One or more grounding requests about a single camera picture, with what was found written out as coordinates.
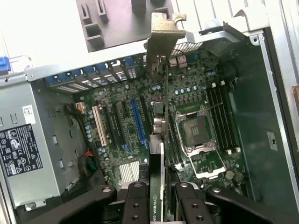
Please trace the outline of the metal socket cover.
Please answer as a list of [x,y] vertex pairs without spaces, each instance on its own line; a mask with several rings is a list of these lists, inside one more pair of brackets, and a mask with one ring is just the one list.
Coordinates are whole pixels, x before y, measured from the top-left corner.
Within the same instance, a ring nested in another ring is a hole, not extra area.
[[197,179],[215,179],[227,170],[216,145],[188,147],[186,156],[193,168]]

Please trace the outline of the blue expansion slot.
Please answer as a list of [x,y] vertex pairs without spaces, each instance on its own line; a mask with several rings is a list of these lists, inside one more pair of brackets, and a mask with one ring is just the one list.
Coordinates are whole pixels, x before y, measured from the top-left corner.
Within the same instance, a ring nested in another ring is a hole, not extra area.
[[136,99],[132,98],[130,100],[130,103],[131,103],[131,106],[132,106],[132,110],[133,110],[137,130],[138,130],[140,142],[141,142],[142,145],[144,145],[148,149],[148,143],[147,143],[147,140],[144,136],[142,120],[141,120],[140,115],[139,115]]

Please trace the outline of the grey power supply unit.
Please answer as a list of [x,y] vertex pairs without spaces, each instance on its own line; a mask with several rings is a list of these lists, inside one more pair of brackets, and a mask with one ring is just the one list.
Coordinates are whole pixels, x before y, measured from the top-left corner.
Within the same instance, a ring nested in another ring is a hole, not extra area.
[[33,84],[0,87],[0,163],[14,208],[62,193],[50,113]]

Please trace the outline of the green motherboard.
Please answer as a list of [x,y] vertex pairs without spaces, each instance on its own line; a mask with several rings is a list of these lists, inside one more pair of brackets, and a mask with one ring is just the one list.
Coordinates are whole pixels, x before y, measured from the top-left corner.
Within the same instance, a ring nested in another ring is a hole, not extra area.
[[[223,158],[227,170],[232,170],[235,176],[232,180],[225,178],[225,173],[220,173],[215,179],[197,179],[193,168],[183,153],[175,126],[175,113],[188,113],[197,111],[204,106],[208,109],[213,125],[213,119],[206,90],[219,87],[220,81],[224,80],[219,60],[202,52],[189,56],[172,59],[169,69],[169,166],[178,171],[182,181],[189,181],[197,184],[201,190],[209,187],[225,187],[240,194],[246,189],[247,174],[244,167],[243,156],[240,151],[234,153],[231,150],[221,152],[216,138],[216,146]],[[88,148],[80,161],[80,170],[86,176],[100,171],[104,176],[104,182],[110,183],[119,188],[122,185],[119,166],[134,161],[140,165],[149,163],[150,160],[150,138],[142,111],[140,97],[145,99],[148,116],[153,133],[154,113],[153,103],[158,101],[162,93],[162,85],[156,82],[150,75],[142,73],[132,81],[114,83],[98,87],[93,90],[84,91],[75,96],[76,106],[80,111],[79,123],[85,132]],[[136,99],[140,118],[142,120],[144,136],[148,143],[148,149],[141,144],[139,134],[132,110],[130,100]],[[119,129],[112,105],[116,104],[118,118],[121,123],[125,145],[122,145]],[[107,137],[107,145],[102,146],[93,116],[92,107],[98,106],[101,119]],[[104,106],[107,107],[108,117],[114,135],[115,146],[112,145],[110,133],[107,128],[107,120],[104,114]]]

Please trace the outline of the blue plastic release latch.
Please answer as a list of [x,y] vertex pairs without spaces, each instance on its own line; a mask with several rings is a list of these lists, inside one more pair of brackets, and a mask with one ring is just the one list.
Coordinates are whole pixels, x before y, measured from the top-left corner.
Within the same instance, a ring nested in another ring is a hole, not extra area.
[[11,71],[11,65],[9,58],[6,56],[0,56],[0,76],[7,75]]

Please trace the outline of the CPU socket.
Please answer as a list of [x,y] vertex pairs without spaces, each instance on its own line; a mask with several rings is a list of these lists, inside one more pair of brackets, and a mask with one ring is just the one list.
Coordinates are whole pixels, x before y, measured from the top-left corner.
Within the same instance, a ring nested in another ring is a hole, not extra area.
[[180,147],[187,157],[216,150],[216,137],[208,109],[175,113],[175,126]]

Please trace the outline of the RAM slot white latches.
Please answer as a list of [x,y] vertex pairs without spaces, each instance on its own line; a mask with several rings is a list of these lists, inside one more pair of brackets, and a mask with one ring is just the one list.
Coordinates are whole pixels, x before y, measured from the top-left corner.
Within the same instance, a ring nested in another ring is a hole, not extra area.
[[240,151],[239,143],[238,143],[238,136],[235,131],[235,121],[231,110],[231,104],[229,99],[229,92],[226,85],[225,80],[220,81],[220,90],[221,90],[221,96],[225,105],[226,114],[228,117],[229,126],[232,133],[232,138],[234,142],[234,153],[238,153]]
[[233,144],[219,87],[211,88],[209,96],[218,143],[220,150],[224,152],[230,150]]

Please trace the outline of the silver finned chipset heatsink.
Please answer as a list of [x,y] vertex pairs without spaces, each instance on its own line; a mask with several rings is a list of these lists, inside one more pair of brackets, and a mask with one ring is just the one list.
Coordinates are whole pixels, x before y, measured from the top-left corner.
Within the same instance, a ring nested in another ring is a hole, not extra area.
[[119,166],[122,183],[138,181],[139,165],[139,161],[134,161]]

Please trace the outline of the white expansion slot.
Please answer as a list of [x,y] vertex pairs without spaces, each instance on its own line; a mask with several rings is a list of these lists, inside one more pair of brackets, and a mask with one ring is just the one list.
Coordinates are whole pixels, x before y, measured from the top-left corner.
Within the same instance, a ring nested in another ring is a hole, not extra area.
[[93,111],[93,116],[95,119],[95,123],[96,123],[96,127],[98,130],[101,145],[106,146],[107,145],[107,137],[106,137],[105,129],[104,129],[103,122],[101,119],[99,107],[93,106],[92,111]]

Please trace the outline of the grey plastic parts rack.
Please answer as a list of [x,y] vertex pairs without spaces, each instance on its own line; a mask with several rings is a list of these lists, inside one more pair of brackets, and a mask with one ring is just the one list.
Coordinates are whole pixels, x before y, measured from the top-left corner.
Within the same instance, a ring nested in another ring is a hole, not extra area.
[[151,15],[174,12],[171,0],[76,0],[88,52],[149,38]]

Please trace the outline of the open black PC case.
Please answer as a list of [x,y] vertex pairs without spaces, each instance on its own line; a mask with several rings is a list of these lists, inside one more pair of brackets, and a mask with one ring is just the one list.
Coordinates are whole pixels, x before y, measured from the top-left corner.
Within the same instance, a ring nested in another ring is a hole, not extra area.
[[[75,96],[98,87],[132,81],[142,73],[153,77],[147,68],[149,38],[98,52],[73,54],[57,64],[0,76],[0,87],[33,84],[51,108],[49,119],[54,122],[60,147],[54,155],[63,178],[61,195],[14,208],[0,163],[0,224],[26,224],[100,185],[111,185],[117,191],[127,186],[128,182],[119,188],[104,182],[100,171],[90,176],[81,172],[80,161],[88,144],[79,123]],[[298,172],[289,142],[285,119],[288,108],[285,91],[278,83],[280,71],[269,24],[250,28],[245,18],[235,16],[219,27],[186,32],[169,57],[168,72],[172,59],[199,52],[219,60],[228,88],[247,174],[246,189],[241,195],[266,209],[273,224],[299,224]],[[155,223],[151,219],[149,173],[149,224],[185,224],[175,220],[171,212],[169,180],[168,184],[167,221]]]

